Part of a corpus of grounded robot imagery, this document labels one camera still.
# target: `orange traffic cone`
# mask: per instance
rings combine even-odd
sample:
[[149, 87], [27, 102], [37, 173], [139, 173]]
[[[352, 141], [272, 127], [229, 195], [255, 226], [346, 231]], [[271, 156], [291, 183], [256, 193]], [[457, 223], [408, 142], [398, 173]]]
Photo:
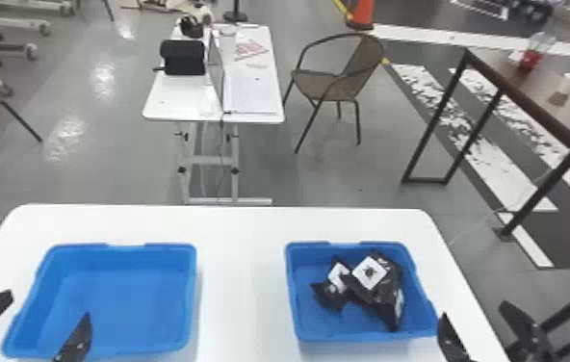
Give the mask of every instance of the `orange traffic cone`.
[[352, 18], [346, 17], [346, 25], [355, 30], [373, 30], [375, 0], [357, 0]]

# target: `laptop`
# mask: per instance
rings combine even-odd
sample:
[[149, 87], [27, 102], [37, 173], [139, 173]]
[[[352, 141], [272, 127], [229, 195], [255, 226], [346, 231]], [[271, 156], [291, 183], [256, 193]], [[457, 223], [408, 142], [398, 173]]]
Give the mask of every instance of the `laptop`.
[[[213, 36], [209, 38], [207, 57], [209, 76], [226, 114], [275, 114], [280, 100], [272, 96], [273, 89], [266, 81], [268, 69], [254, 69], [238, 62], [225, 65]], [[274, 99], [278, 104], [271, 104]]]
[[209, 77], [211, 78], [211, 83], [213, 88], [218, 94], [218, 100], [220, 101], [220, 108], [223, 112], [224, 109], [224, 66], [222, 64], [222, 56], [220, 50], [216, 45], [213, 34], [209, 37], [209, 48], [206, 60], [207, 70]]

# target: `black cable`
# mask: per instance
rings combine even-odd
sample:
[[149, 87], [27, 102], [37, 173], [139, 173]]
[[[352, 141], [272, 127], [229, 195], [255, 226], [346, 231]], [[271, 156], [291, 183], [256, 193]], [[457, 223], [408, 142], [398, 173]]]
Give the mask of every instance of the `black cable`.
[[222, 116], [220, 117], [220, 144], [218, 144], [218, 153], [220, 155], [220, 167], [222, 168], [222, 176], [218, 180], [218, 185], [216, 186], [216, 205], [220, 204], [220, 187], [222, 186], [222, 182], [226, 178], [226, 171], [224, 170], [224, 160], [222, 158], [222, 147], [224, 146], [224, 115], [225, 113], [222, 112]]

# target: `white cup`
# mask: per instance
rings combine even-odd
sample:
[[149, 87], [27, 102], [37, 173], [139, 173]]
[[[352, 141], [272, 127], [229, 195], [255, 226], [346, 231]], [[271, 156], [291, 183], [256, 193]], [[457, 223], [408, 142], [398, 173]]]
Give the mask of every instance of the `white cup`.
[[557, 88], [557, 93], [564, 95], [570, 94], [570, 73], [564, 74], [561, 78], [561, 82]]
[[225, 68], [233, 65], [235, 61], [236, 33], [238, 29], [234, 25], [227, 25], [220, 29], [220, 55]]

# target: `white table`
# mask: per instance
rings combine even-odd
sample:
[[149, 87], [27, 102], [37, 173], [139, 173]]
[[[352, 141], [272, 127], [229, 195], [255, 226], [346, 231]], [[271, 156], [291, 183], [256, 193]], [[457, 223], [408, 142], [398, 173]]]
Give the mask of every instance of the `white table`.
[[[431, 218], [420, 210], [27, 205], [0, 226], [0, 291], [13, 305], [0, 317], [0, 345], [39, 262], [55, 244], [191, 243], [197, 301], [183, 349], [120, 360], [184, 362], [444, 361], [435, 338], [378, 344], [300, 344], [288, 300], [284, 247], [291, 241], [400, 241], [427, 296], [446, 311], [481, 362], [508, 362]], [[0, 361], [5, 361], [0, 353]]]
[[[205, 31], [202, 39], [208, 46], [211, 32]], [[239, 124], [278, 124], [285, 120], [281, 104], [280, 87], [273, 57], [272, 35], [270, 28], [245, 24], [238, 28], [238, 36], [254, 39], [269, 49], [268, 52], [235, 62], [234, 66], [250, 66], [260, 72], [261, 82], [266, 82], [272, 89], [269, 103], [272, 114], [223, 114], [216, 90], [208, 74], [202, 76], [167, 76], [163, 71], [155, 75], [155, 82], [145, 101], [142, 115], [153, 121], [175, 122], [177, 131], [177, 170], [180, 175], [182, 197], [186, 204], [248, 204], [271, 205], [269, 198], [238, 198], [240, 177], [240, 132]], [[179, 27], [173, 29], [171, 39], [182, 39]], [[205, 139], [207, 126], [223, 120], [224, 126], [230, 125], [228, 143], [231, 144], [229, 156], [195, 154], [195, 142], [198, 123], [202, 123], [201, 139]], [[231, 197], [191, 197], [190, 184], [193, 165], [231, 166]]]

